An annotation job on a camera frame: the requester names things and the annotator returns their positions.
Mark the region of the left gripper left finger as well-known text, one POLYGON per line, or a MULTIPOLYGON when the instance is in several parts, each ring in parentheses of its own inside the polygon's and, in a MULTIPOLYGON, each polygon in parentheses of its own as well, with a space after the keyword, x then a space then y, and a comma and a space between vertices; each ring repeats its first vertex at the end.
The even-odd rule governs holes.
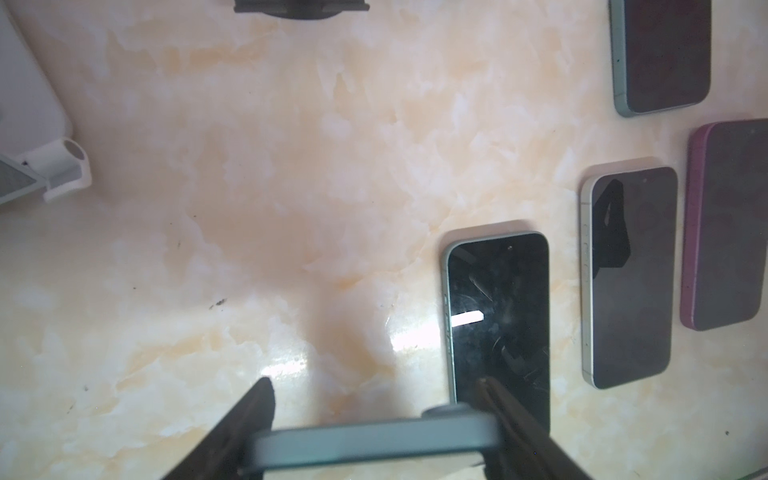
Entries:
POLYGON ((163 479, 243 479, 246 443, 257 432, 271 430, 275 409, 273 384, 262 377, 163 479))

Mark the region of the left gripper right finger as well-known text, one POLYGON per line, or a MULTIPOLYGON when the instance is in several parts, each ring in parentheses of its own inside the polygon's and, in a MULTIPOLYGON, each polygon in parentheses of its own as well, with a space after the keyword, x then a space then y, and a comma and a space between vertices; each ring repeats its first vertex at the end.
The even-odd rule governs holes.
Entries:
POLYGON ((495 416, 500 444, 482 452, 488 479, 587 479, 535 418, 496 379, 477 381, 473 407, 495 416))

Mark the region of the black phone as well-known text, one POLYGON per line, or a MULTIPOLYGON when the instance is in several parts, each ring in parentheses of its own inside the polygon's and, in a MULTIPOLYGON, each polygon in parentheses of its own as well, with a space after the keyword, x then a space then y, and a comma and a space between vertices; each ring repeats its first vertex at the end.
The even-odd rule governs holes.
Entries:
POLYGON ((550 412, 549 244, 539 232, 450 243, 441 255, 449 397, 492 377, 544 428, 550 412))
POLYGON ((582 372, 597 389, 658 375, 670 362, 677 196, 668 166, 582 185, 582 372))
POLYGON ((688 107, 710 91, 712 3, 610 1, 614 106, 631 118, 688 107))
POLYGON ((715 122, 688 144, 680 318, 696 331, 753 319, 767 264, 767 122, 715 122))

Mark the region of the silver stand near left arm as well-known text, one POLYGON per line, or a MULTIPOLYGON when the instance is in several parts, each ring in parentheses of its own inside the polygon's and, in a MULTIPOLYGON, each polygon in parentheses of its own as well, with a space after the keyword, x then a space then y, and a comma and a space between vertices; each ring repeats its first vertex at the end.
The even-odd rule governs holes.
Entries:
POLYGON ((1 7, 1 202, 46 202, 92 184, 89 157, 6 6, 1 7))

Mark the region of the black round phone stand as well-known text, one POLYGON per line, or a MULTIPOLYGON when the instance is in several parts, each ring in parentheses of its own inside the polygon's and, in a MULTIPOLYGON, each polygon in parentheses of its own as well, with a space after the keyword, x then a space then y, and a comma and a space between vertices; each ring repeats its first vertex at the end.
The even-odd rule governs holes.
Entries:
POLYGON ((344 12, 367 12, 365 0, 236 0, 235 13, 261 13, 290 20, 324 20, 344 12))

